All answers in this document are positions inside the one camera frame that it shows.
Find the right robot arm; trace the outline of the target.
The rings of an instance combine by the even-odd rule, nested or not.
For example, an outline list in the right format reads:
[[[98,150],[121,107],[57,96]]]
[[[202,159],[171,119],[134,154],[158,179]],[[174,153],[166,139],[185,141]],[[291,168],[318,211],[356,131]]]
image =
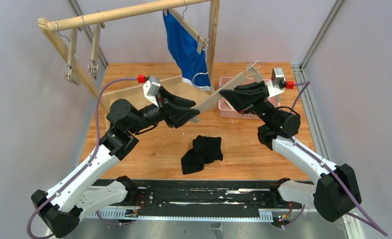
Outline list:
[[[334,222],[358,207],[361,194],[354,169],[337,165],[296,139],[300,114],[290,107],[275,107],[269,99],[294,87],[293,82],[254,82],[219,93],[241,115],[253,114],[264,124],[258,140],[268,149],[290,160],[311,180],[311,184],[282,178],[270,186],[276,206],[286,202],[313,207],[327,221]]]

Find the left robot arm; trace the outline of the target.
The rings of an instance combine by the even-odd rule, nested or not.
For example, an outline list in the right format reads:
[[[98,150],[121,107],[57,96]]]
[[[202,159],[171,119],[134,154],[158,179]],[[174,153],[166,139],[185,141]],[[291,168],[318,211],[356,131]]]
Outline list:
[[[164,121],[179,128],[199,114],[196,103],[175,96],[164,87],[155,94],[155,102],[137,109],[126,99],[118,99],[110,106],[107,119],[110,128],[97,141],[94,150],[61,182],[47,191],[37,190],[31,200],[34,216],[39,216],[51,230],[52,236],[63,238],[84,218],[106,206],[137,200],[138,187],[127,176],[118,177],[111,184],[89,192],[108,169],[122,161],[137,145],[137,135],[154,129]]]

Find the wooden hanger of blue underwear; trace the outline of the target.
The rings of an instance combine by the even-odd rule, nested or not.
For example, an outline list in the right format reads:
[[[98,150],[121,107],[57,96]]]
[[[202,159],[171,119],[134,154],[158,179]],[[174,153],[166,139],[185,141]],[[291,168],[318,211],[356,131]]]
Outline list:
[[[208,38],[201,38],[200,34],[195,30],[195,28],[184,18],[184,13],[188,9],[188,2],[184,0],[186,8],[179,13],[175,8],[164,10],[164,15],[172,15],[174,19],[186,30],[186,32],[197,42],[197,53],[208,48]]]

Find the wooden clothes rack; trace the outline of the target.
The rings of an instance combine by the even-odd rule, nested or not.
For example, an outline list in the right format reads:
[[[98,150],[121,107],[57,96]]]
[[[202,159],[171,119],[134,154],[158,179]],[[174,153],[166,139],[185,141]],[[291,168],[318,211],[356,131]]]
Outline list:
[[[217,37],[217,26],[219,17],[219,0],[187,0],[188,5],[198,4],[202,2],[210,2],[209,9],[209,30],[208,30],[208,48],[206,53],[206,63],[208,68],[208,73],[210,79],[212,79],[213,74],[213,64],[214,64],[214,54],[215,45]],[[101,22],[109,22],[119,19],[124,19],[128,17],[134,17],[138,15],[153,13],[161,10],[168,10],[171,8],[185,6],[184,0],[157,0],[153,2],[142,3],[133,6],[127,6],[123,8],[117,8],[102,12],[96,12],[84,15],[84,25],[94,25]],[[58,51],[60,56],[67,63],[68,59],[68,46],[62,40],[62,37],[57,33],[55,27],[55,21],[49,22],[47,18],[39,18],[37,20],[38,26],[42,33],[51,42],[54,48]],[[67,19],[62,19],[58,21],[58,27],[60,31],[71,30],[72,28],[82,29],[81,17],[71,17]],[[86,87],[86,89],[94,96],[98,98],[99,93],[94,83],[92,83],[92,77],[90,73],[86,73],[83,66],[77,62],[76,58],[73,59],[74,67],[73,71],[81,81],[81,83]],[[120,97],[134,96],[139,93],[143,93],[143,88],[140,86],[133,86],[121,90],[116,90],[113,92],[102,94],[102,107],[104,109],[104,115],[108,113],[108,103],[113,100],[117,100]]]

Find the black underwear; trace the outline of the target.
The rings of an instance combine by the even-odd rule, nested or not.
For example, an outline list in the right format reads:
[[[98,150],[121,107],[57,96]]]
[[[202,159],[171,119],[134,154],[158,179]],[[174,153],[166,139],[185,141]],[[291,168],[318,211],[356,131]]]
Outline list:
[[[200,172],[206,164],[223,160],[221,137],[198,135],[192,142],[193,147],[181,158],[183,175]]]

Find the pink plastic basket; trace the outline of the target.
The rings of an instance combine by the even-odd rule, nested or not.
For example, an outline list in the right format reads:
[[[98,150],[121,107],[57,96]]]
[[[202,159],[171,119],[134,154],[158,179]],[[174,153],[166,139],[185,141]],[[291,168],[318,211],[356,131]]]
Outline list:
[[[233,77],[220,77],[219,78],[219,88],[228,83],[230,80],[232,80]],[[249,83],[255,82],[254,79],[248,78],[245,82],[243,82],[241,85],[246,85]],[[269,101],[275,106],[279,107],[281,106],[281,99],[280,96],[274,96],[270,97]],[[246,114],[246,115],[241,115],[239,114],[233,107],[231,107],[228,103],[227,100],[224,98],[220,99],[218,101],[218,109],[220,113],[220,117],[222,118],[232,118],[232,119],[249,119],[249,120],[259,120],[259,118],[253,114]]]

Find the wooden hanger of grey underwear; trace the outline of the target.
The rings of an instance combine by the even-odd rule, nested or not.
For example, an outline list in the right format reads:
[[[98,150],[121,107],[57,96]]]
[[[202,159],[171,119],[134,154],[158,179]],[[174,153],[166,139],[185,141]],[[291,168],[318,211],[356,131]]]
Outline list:
[[[93,31],[91,31],[91,28],[89,26],[84,25],[84,14],[81,15],[81,24],[82,24],[82,29],[85,31],[85,34],[87,36],[92,36],[92,50],[91,50],[91,57],[90,57],[90,64],[88,65],[88,71],[93,77],[94,80],[97,79],[97,74],[98,74],[98,59],[99,59],[99,53],[100,53],[100,48],[99,48],[99,42],[100,42],[100,32],[101,29],[105,28],[105,23],[97,23],[93,25]]]

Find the wooden hanger of black underwear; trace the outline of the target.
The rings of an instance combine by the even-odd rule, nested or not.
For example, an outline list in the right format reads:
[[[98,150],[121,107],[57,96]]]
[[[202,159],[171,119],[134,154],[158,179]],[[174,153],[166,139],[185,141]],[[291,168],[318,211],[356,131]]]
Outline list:
[[[263,76],[258,71],[263,65],[262,62],[256,61],[254,63],[249,63],[246,66],[245,71],[238,73],[230,81],[225,83],[223,86],[219,87],[213,93],[211,93],[207,98],[197,103],[193,109],[198,110],[199,113],[204,113],[208,111],[212,106],[214,106],[220,99],[224,98],[221,93],[228,93],[235,90],[236,87],[242,86],[248,78],[252,78],[256,83],[263,83]]]

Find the blue underwear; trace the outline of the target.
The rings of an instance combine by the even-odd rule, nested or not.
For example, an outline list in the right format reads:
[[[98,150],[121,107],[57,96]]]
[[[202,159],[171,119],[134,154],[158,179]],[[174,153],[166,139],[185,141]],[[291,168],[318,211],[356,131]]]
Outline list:
[[[204,91],[212,91],[206,63],[206,50],[197,53],[197,42],[174,19],[162,14],[170,55],[182,73],[182,81]]]

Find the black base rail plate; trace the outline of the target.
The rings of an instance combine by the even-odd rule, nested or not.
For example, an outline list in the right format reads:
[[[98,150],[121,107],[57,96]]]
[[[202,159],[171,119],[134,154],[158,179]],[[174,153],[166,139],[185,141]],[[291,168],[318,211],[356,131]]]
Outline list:
[[[136,180],[133,199],[100,210],[104,219],[273,222],[299,203],[276,203],[272,181]]]

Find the empty wooden clip hanger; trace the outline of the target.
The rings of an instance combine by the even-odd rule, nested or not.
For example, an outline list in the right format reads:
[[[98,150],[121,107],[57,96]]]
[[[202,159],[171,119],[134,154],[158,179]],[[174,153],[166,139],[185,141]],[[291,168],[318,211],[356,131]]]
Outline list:
[[[59,27],[58,27],[58,21],[55,21],[55,27],[57,30],[57,33],[61,36],[64,37],[68,40],[69,42],[69,46],[68,46],[68,59],[67,59],[67,73],[63,73],[63,78],[67,81],[69,81],[70,83],[76,85],[76,86],[80,86],[81,85],[81,81],[78,79],[78,77],[76,76],[76,74],[73,71],[73,67],[74,67],[74,62],[73,59],[75,57],[76,54],[76,49],[77,49],[77,35],[78,35],[78,29],[77,28],[72,28],[70,30],[70,36],[67,37],[65,35],[62,35],[59,31]]]

